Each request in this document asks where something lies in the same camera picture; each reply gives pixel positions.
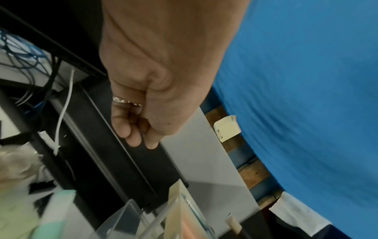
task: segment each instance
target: blue fabric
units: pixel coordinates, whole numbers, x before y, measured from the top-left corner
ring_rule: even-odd
[[[378,1],[252,0],[214,82],[290,194],[378,238]]]

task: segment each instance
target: hand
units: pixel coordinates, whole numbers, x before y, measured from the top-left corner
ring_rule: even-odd
[[[130,146],[157,147],[206,97],[247,0],[103,0],[100,57],[112,125]]]

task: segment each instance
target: ring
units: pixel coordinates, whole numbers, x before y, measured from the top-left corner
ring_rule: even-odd
[[[121,103],[121,104],[132,104],[132,105],[134,105],[134,106],[142,107],[141,104],[133,103],[133,102],[131,102],[131,101],[124,100],[124,99],[119,98],[119,97],[117,97],[117,96],[113,96],[113,101],[114,101],[114,102],[117,102],[117,103]]]

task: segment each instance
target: gray surface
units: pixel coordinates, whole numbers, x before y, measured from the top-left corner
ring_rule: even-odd
[[[229,230],[229,213],[239,221],[259,207],[198,108],[183,128],[162,144],[185,179],[189,192],[217,236]]]

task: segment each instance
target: white label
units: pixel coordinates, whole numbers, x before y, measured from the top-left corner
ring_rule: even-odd
[[[236,115],[229,115],[215,122],[214,131],[222,143],[240,134],[241,130],[236,122]]]

